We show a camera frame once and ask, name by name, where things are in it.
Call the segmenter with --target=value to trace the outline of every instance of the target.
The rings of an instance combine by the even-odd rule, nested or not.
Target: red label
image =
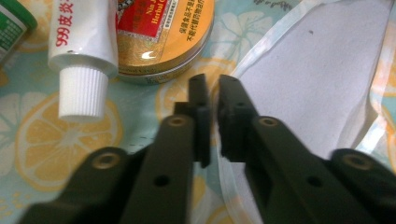
[[[138,35],[156,37],[168,0],[135,0],[124,9],[119,29]]]

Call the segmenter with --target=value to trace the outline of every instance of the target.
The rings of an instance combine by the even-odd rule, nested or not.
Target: cloth
[[[174,102],[187,100],[190,77],[205,73],[215,95],[220,74],[240,77],[312,8],[337,1],[216,0],[214,29],[192,68],[157,86],[111,79],[105,118],[92,124],[58,119],[59,76],[47,66],[51,0],[20,2],[38,27],[1,64],[1,223],[17,222],[31,203],[54,199],[88,153],[108,146],[135,153],[150,144]],[[213,142],[210,166],[194,166],[191,223],[255,223]]]

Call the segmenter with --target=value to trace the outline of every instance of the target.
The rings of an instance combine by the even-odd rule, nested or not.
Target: round tin
[[[0,61],[21,37],[37,27],[35,17],[16,0],[0,0]]]
[[[209,38],[213,0],[135,0],[119,11],[120,79],[159,84],[183,74]]]

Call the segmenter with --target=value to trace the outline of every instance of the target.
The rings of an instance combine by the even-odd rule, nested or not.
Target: tube
[[[54,0],[49,68],[60,73],[59,118],[96,122],[118,74],[115,0]]]

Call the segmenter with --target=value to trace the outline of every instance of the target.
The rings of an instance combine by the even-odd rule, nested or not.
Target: ribbed tube cap
[[[90,67],[67,67],[60,74],[59,118],[96,122],[105,114],[108,77]]]

